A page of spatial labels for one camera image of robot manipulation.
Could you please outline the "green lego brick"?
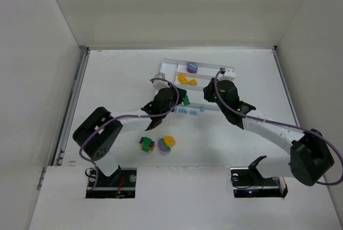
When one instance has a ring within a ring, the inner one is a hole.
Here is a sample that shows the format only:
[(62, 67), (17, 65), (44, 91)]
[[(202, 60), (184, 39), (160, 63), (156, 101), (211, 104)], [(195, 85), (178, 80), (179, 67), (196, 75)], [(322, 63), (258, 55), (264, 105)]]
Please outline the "green lego brick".
[(188, 98), (187, 95), (183, 99), (183, 104), (184, 104), (184, 106), (189, 106), (190, 105), (190, 101), (189, 101), (189, 98)]

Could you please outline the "yellow long lego brick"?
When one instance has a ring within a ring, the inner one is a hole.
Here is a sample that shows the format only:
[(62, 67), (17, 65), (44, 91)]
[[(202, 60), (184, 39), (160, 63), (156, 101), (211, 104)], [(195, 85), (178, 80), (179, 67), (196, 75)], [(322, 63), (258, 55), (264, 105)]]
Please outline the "yellow long lego brick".
[(178, 75), (177, 79), (182, 85), (188, 85), (189, 84), (188, 79), (184, 75)]

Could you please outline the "small yellow lego piece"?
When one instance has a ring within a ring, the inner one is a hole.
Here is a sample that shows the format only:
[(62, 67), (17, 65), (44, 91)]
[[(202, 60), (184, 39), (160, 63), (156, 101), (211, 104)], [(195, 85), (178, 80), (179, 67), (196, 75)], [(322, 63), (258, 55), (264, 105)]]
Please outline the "small yellow lego piece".
[(192, 79), (192, 80), (189, 81), (189, 85), (191, 85), (191, 86), (197, 86), (198, 83), (197, 83), (197, 81), (196, 81), (195, 79)]

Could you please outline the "purple round lego piece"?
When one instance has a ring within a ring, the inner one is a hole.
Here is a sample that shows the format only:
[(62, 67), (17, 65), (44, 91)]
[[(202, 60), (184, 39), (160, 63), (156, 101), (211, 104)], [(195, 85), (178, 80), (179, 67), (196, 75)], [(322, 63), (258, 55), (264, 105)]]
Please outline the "purple round lego piece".
[(187, 72), (192, 73), (192, 74), (196, 74), (198, 72), (198, 66), (196, 64), (193, 64), (193, 63), (188, 63), (187, 64)]

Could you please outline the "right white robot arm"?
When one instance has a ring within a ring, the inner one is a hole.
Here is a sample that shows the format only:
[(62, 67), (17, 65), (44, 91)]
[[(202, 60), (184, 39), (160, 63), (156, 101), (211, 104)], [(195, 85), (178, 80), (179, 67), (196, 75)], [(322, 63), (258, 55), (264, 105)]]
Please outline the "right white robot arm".
[(232, 81), (212, 78), (203, 92), (204, 99), (216, 103), (229, 123), (267, 139), (288, 154), (287, 158), (280, 159), (261, 155), (248, 167), (254, 176), (265, 179), (293, 177), (312, 186), (334, 165), (329, 148), (318, 131), (272, 123), (256, 107), (240, 100)]

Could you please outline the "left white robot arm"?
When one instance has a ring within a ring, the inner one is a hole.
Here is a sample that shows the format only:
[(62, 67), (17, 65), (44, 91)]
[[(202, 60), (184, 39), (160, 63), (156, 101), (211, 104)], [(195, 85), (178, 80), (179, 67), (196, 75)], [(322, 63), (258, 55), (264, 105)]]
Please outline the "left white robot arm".
[(94, 166), (94, 183), (101, 176), (108, 184), (119, 179), (121, 168), (109, 151), (120, 133), (156, 128), (186, 97), (186, 90), (169, 87), (160, 89), (151, 102), (127, 115), (112, 116), (105, 107), (98, 107), (72, 135), (80, 147), (80, 157)]

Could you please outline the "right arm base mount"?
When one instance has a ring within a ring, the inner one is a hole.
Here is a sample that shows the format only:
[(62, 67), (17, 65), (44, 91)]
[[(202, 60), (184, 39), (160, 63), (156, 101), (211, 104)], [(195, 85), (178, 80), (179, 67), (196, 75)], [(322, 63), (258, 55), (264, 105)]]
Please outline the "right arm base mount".
[(260, 156), (248, 167), (231, 167), (230, 182), (235, 198), (285, 198), (288, 187), (283, 177), (263, 177), (257, 166), (267, 156)]

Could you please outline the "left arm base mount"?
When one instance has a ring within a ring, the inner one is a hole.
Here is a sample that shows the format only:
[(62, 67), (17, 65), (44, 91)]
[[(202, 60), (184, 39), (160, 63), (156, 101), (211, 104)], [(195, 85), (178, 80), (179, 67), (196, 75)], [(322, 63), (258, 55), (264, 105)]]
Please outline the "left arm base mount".
[(113, 176), (109, 177), (99, 171), (96, 184), (96, 171), (94, 168), (87, 168), (85, 175), (88, 178), (86, 198), (135, 198), (137, 168), (120, 168)]

